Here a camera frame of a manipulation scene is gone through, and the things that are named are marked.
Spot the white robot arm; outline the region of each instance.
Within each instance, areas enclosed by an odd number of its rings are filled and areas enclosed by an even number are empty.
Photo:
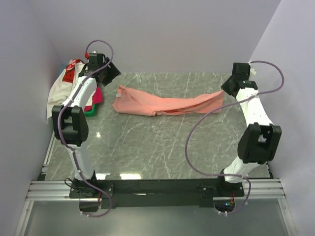
[[[58,133],[58,115],[63,106],[69,103],[70,98],[74,97],[74,94],[78,91],[74,101],[67,107],[62,116],[62,133],[63,137],[70,148],[67,148],[69,152],[73,167],[74,178],[82,180],[80,174],[75,165],[73,152],[75,152],[76,160],[80,166],[81,174],[85,179],[90,180],[95,178],[95,172],[90,164],[90,158],[87,151],[85,140],[88,137],[89,127],[84,117],[83,109],[88,102],[91,94],[96,90],[97,86],[103,84],[104,86],[109,84],[116,76],[120,75],[120,71],[115,67],[113,63],[110,63],[108,67],[96,73],[91,78],[88,78],[83,86],[80,84],[85,80],[87,75],[93,71],[104,66],[109,58],[106,58],[104,54],[98,54],[96,52],[88,54],[89,62],[83,67],[79,74],[78,83],[69,98],[61,105],[54,106],[52,109],[53,125],[55,136],[60,139]]]
[[[224,174],[246,176],[255,167],[271,161],[274,158],[281,128],[274,126],[266,115],[260,102],[258,87],[254,81],[249,81],[251,66],[249,63],[235,63],[232,76],[222,85],[222,89],[234,96],[237,101],[256,96],[241,103],[247,129],[238,144],[238,156],[230,166],[224,169]],[[230,183],[241,182],[239,177],[225,176]]]

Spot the pink towel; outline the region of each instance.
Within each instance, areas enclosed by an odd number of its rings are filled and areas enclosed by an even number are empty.
[[[208,113],[223,105],[224,91],[202,94],[194,98],[160,98],[143,91],[118,87],[113,107],[118,113],[134,115],[182,115],[186,113]]]

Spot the white wall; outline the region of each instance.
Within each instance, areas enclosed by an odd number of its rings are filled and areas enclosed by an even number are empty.
[[[252,60],[268,60],[285,75],[282,90],[262,97],[267,114],[283,129],[275,159],[270,163],[280,177],[300,236],[315,234],[315,1],[282,0]],[[278,73],[258,69],[260,90],[279,84]]]
[[[123,72],[230,72],[280,0],[28,0],[63,63],[107,40]],[[99,44],[100,52],[109,50]]]
[[[47,97],[61,63],[25,0],[1,0],[0,22],[0,235],[10,236],[45,158]]]

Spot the marble table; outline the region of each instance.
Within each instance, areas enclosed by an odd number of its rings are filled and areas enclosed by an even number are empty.
[[[112,104],[118,85],[143,90],[160,97],[190,98],[220,90],[229,74],[218,73],[125,73],[103,87],[104,103],[97,115],[87,118],[90,161],[102,179],[199,178],[185,161],[184,147],[188,133],[201,114],[145,117],[118,114]],[[224,104],[234,98],[224,97]],[[193,133],[189,157],[194,166],[207,173],[219,173],[237,155],[237,145],[246,128],[239,106],[210,115]],[[45,180],[73,177],[70,157],[60,141],[51,151]],[[262,165],[250,177],[270,177]]]

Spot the green object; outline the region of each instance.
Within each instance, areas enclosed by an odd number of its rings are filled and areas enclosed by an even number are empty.
[[[88,112],[84,112],[85,117],[94,117],[96,115],[96,106],[95,104],[92,105],[92,109]]]

